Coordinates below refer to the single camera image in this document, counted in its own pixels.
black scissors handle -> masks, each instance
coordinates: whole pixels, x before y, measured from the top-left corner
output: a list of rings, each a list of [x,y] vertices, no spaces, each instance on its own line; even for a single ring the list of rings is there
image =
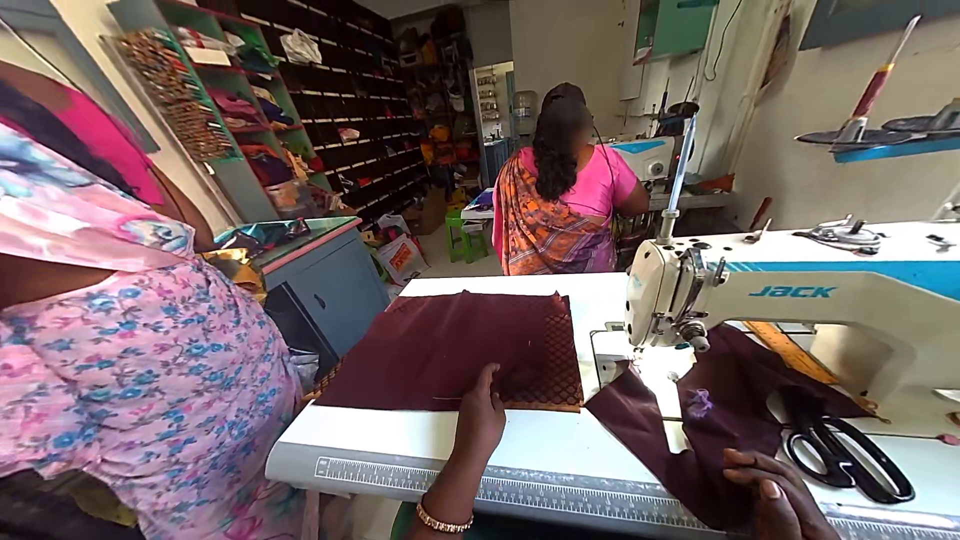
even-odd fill
[[[836,442],[840,450],[851,462],[851,467],[848,472],[851,478],[853,478],[853,482],[863,491],[864,495],[878,503],[885,504],[905,503],[907,501],[913,501],[913,499],[917,497],[917,493],[913,490],[913,485],[910,483],[910,480],[907,479],[906,475],[874,441],[870,440],[870,437],[863,434],[863,431],[858,430],[848,422],[834,416],[824,417],[823,422],[847,435],[866,455],[879,465],[880,469],[886,473],[887,478],[894,484],[895,491],[889,491],[880,480],[871,474],[865,465],[856,459],[856,456],[854,456],[850,450],[843,446],[836,438],[836,435],[829,433],[828,436]]]
[[[800,457],[797,456],[796,446],[800,441],[805,442],[810,448],[813,449],[813,452],[824,463],[824,467],[827,469],[826,473],[814,471],[813,469],[807,467]],[[798,469],[825,483],[826,485],[832,485],[833,487],[854,486],[853,478],[847,474],[847,469],[851,466],[849,461],[845,460],[840,455],[831,452],[830,449],[827,448],[823,442],[821,442],[820,437],[817,436],[815,430],[811,429],[810,431],[806,432],[794,431],[786,440],[786,452],[790,456],[790,459],[793,459],[793,462],[797,464]]]

hand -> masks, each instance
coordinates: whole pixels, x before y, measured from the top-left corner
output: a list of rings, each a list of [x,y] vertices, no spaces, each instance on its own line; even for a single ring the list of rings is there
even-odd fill
[[[839,540],[796,467],[757,452],[724,450],[723,476],[757,492],[761,540]]]
[[[493,374],[498,369],[500,364],[484,366],[477,383],[464,395],[453,442],[454,455],[483,460],[484,465],[496,450],[496,445],[500,444],[503,428],[507,424],[500,395],[491,392]]]

hair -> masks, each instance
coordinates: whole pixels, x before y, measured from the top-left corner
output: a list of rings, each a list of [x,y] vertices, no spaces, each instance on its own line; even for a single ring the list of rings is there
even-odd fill
[[[574,136],[591,123],[584,93],[563,83],[543,98],[543,108],[534,133],[534,164],[537,166],[537,193],[557,201],[577,182],[577,154]]]
[[[84,142],[55,114],[3,80],[0,80],[0,116],[11,120],[36,142],[136,198],[133,187],[113,165],[91,154]]]

maroon fabric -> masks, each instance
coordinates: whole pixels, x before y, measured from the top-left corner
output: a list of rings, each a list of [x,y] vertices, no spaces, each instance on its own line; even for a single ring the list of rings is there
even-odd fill
[[[397,298],[318,385],[316,405],[458,410],[490,362],[510,408],[578,411],[584,391],[564,298]]]
[[[657,397],[628,371],[587,402],[589,410],[674,497],[712,528],[747,524],[751,492],[723,478],[723,449],[775,455],[781,425],[767,408],[771,392],[801,386],[840,417],[867,416],[847,396],[787,367],[780,355],[723,325],[709,333],[710,350],[677,381],[689,449],[672,454]]]

gold bracelet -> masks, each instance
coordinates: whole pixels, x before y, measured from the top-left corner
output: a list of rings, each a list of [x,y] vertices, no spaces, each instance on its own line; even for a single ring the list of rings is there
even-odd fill
[[[426,513],[426,510],[423,509],[423,502],[417,503],[417,517],[420,518],[420,521],[423,522],[424,525],[437,532],[446,532],[448,534],[460,534],[473,525],[473,514],[470,514],[470,520],[463,525],[453,525],[452,523],[437,521],[430,517],[430,514]]]

